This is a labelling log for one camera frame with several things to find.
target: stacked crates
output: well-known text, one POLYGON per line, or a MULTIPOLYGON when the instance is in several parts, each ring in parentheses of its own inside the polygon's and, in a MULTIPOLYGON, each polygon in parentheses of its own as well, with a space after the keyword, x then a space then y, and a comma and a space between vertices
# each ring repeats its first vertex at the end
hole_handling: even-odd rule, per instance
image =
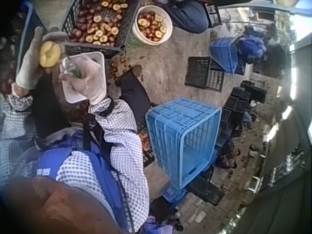
POLYGON ((158 164, 177 189, 184 188, 212 163, 221 108, 179 98, 146 114, 158 164))

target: blue apron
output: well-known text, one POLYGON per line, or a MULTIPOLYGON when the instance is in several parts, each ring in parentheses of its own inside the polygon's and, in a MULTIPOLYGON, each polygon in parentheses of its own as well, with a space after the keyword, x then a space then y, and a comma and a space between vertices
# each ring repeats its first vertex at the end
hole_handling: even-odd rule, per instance
MULTIPOLYGON (((67 140, 67 143, 72 141, 73 139, 70 137, 67 140)), ((112 208, 117 224, 122 230, 128 232, 129 228, 127 223, 126 209, 124 203, 122 202, 120 191, 122 189, 120 187, 121 183, 118 183, 113 178, 111 173, 113 168, 110 165, 110 162, 107 161, 107 158, 109 158, 110 155, 110 149, 101 150, 102 154, 100 154, 98 146, 91 142, 91 151, 79 149, 77 146, 47 150, 43 153, 39 160, 37 174, 56 179, 58 170, 64 163, 65 159, 71 155, 72 151, 81 151, 89 157, 103 194, 112 208)))

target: glove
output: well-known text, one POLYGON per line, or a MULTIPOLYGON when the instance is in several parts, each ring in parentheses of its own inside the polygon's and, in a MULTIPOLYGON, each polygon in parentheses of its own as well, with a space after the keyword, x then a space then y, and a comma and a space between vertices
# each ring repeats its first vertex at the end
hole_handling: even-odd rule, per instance
POLYGON ((75 91, 89 99, 91 105, 97 105, 106 97, 106 85, 101 66, 88 56, 72 60, 80 69, 82 78, 64 74, 62 71, 59 78, 69 82, 75 91))
POLYGON ((35 28, 34 38, 25 53, 20 71, 16 76, 16 84, 24 89, 34 89, 39 80, 39 75, 36 74, 36 71, 39 66, 41 45, 49 40, 64 40, 67 38, 68 36, 65 32, 51 32, 43 36, 43 28, 35 28))

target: shoe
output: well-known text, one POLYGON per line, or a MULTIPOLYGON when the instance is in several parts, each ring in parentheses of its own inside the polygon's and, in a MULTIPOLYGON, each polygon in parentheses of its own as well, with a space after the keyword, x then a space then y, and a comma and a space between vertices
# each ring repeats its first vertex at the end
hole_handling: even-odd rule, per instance
MULTIPOLYGON (((133 66, 132 68, 130 68, 129 71, 126 72, 125 74, 130 73, 130 72, 131 72, 135 77, 139 77, 139 76, 141 75, 141 73, 142 73, 142 66, 141 66, 141 65, 134 65, 134 66, 133 66)), ((115 80, 115 85, 116 85, 117 87, 120 86, 120 80, 121 80, 122 78, 124 78, 124 75, 125 75, 125 74, 121 75, 120 77, 118 77, 118 78, 115 80)))

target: crate of peaches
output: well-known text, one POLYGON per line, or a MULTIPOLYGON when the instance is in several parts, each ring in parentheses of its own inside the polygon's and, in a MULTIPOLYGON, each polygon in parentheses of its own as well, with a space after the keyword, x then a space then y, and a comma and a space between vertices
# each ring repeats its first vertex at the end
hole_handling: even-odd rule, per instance
POLYGON ((66 54, 100 51, 111 59, 125 48, 139 7, 140 0, 73 1, 61 28, 66 54))

